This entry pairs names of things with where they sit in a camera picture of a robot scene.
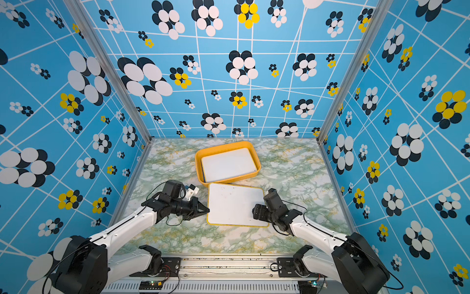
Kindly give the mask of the yellow framed whiteboard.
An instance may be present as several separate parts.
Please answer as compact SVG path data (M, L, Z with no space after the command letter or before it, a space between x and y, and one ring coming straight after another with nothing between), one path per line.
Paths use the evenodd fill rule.
M253 218L252 209L263 204L264 190L259 187L211 183L208 186L207 223L216 226L269 227Z
M201 166L206 183L229 180L258 170L248 148L205 156L201 159Z

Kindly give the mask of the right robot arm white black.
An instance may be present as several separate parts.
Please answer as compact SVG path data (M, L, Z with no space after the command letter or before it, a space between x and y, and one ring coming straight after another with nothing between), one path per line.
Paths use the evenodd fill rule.
M278 268L307 278L319 274L341 282L349 294L376 294L388 282L391 274L365 238L335 233L313 224L305 214L285 205L279 209L257 204L253 219L272 224L296 238L308 242L293 256L290 265Z

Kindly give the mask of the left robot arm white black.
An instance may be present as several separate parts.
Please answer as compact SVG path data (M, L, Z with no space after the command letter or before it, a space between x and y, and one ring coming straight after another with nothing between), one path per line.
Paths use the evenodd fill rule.
M108 229L88 238L72 236L60 261L47 274L42 293L56 289L64 294L99 294L126 276L162 272L162 253L149 245L116 256L123 245L171 214L189 221L210 212L198 198L190 200L158 196Z

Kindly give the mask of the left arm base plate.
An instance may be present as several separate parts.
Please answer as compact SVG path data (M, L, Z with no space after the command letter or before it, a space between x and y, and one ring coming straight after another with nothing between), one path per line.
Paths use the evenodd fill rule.
M168 278L176 277L179 274L182 258L180 257L164 257L162 259L162 267L156 274L145 274L142 272L131 274L131 277L144 277L144 278Z

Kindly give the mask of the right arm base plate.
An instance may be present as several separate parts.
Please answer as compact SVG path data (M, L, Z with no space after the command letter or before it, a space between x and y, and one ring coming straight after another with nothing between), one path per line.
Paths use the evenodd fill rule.
M292 257L278 257L272 269L278 274L279 278L324 278L319 273L300 274L295 267L294 258Z

